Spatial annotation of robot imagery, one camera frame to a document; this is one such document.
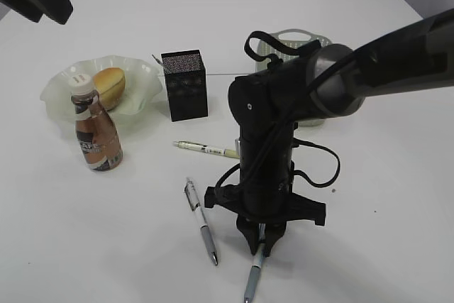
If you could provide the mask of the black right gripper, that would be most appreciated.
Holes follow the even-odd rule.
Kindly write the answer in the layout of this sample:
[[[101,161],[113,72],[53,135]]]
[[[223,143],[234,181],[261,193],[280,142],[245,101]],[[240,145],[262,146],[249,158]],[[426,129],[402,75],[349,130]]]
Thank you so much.
[[[264,256],[283,237],[288,221],[323,226],[326,205],[293,193],[294,125],[309,112],[306,61],[284,62],[271,70],[236,77],[228,105],[240,128],[240,162],[204,195],[207,208],[236,213],[236,227],[255,255],[265,225]]]

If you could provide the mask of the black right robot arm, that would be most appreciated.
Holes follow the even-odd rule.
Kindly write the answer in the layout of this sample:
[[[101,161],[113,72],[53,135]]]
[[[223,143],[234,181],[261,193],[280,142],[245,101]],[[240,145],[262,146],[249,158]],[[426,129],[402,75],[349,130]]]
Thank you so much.
[[[289,48],[270,34],[253,38],[290,56],[258,55],[266,61],[259,72],[236,77],[228,88],[228,105],[239,125],[240,160],[233,167],[238,184],[224,178],[209,187],[204,204],[236,214],[236,226],[250,252],[269,255],[289,221],[308,220],[322,226],[326,205],[293,192],[294,137],[299,121],[354,114],[368,97],[453,85],[453,11],[425,18],[388,33],[357,49],[313,40]]]

